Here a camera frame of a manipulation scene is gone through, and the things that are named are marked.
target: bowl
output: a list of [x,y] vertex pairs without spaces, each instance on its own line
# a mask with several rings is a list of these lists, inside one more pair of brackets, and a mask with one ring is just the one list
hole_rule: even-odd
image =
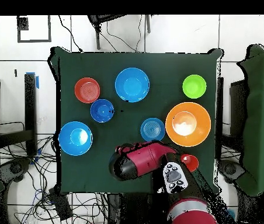
[[150,89],[150,82],[142,70],[127,68],[118,74],[115,88],[121,99],[134,103],[146,97]]
[[181,161],[185,163],[190,172],[193,172],[199,166],[199,160],[194,155],[184,154],[181,156]]
[[105,99],[99,99],[92,103],[91,116],[95,121],[99,123],[105,123],[111,120],[113,115],[114,108],[110,101]]
[[58,141],[61,149],[68,155],[83,155],[92,146],[92,132],[82,122],[69,122],[60,130]]
[[188,136],[196,128],[196,119],[192,113],[181,111],[172,119],[172,128],[181,136]]
[[[178,122],[179,120],[185,120],[177,118],[176,116],[181,112],[188,112],[191,115],[187,116],[187,123]],[[196,120],[196,126],[193,132],[191,128],[184,129],[183,132],[176,132],[177,128],[173,128],[173,123],[180,124],[180,126],[192,125],[194,126],[194,120],[191,116],[194,116]],[[165,120],[165,130],[169,138],[180,146],[192,147],[202,143],[208,136],[211,130],[211,119],[207,110],[201,105],[194,102],[184,102],[176,105],[169,111]]]
[[164,123],[159,118],[148,118],[141,124],[140,134],[147,142],[161,141],[165,135]]
[[82,78],[75,85],[75,95],[83,103],[92,103],[100,95],[100,86],[92,78]]
[[206,88],[206,81],[199,75],[187,76],[182,85],[184,94],[191,99],[197,99],[202,96]]

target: button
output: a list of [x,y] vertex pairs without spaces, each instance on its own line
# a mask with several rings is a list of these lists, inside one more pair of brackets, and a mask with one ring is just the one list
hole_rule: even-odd
[[171,171],[166,175],[167,182],[172,183],[181,179],[181,175],[177,171]]

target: orange bowl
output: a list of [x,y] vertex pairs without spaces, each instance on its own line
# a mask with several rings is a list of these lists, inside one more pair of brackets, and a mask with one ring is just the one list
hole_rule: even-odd
[[[185,117],[181,117],[183,112],[187,114]],[[177,127],[174,128],[179,124],[177,123],[177,116],[178,120],[183,121],[180,126],[184,128],[184,131],[177,131]],[[207,110],[201,105],[194,102],[184,102],[169,111],[165,121],[165,129],[175,144],[192,147],[202,143],[207,138],[211,130],[211,119]]]

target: light blue bowl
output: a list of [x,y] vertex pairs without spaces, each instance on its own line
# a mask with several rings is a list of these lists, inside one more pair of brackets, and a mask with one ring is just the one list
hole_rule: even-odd
[[92,103],[91,116],[95,121],[105,123],[111,120],[113,114],[114,108],[110,101],[100,99]]
[[116,93],[127,102],[139,102],[150,89],[148,76],[140,69],[127,68],[121,71],[115,82]]
[[164,123],[159,118],[148,118],[141,125],[140,134],[147,142],[152,140],[161,141],[165,135]]
[[69,122],[60,130],[58,141],[68,155],[83,155],[92,146],[92,132],[84,123]]

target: table leg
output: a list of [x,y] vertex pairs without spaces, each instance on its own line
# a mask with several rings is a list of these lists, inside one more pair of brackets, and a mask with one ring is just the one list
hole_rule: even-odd
[[148,33],[150,33],[151,32],[150,15],[145,15],[145,19],[147,20]]

